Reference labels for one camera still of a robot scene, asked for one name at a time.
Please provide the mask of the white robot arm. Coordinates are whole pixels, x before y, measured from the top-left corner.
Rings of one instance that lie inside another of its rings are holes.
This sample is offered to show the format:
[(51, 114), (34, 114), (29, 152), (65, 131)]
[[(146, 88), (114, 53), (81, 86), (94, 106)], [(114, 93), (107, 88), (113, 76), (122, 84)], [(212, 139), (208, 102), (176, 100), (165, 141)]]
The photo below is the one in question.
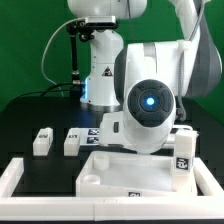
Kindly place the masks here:
[(114, 31), (117, 21), (141, 16), (147, 0), (67, 0), (80, 37), (91, 46), (81, 103), (105, 113), (101, 146), (142, 154), (161, 149), (175, 120), (186, 118), (182, 98), (209, 93), (221, 78), (221, 58), (204, 16), (209, 0), (168, 1), (183, 38), (126, 45)]

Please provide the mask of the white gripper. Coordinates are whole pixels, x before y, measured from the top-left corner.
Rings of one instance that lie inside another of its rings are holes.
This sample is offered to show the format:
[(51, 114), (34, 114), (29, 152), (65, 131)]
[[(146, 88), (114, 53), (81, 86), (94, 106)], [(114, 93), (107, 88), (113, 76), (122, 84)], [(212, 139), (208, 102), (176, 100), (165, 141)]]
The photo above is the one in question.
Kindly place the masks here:
[(124, 133), (123, 112), (105, 113), (99, 128), (101, 146), (119, 145), (126, 147), (129, 142)]

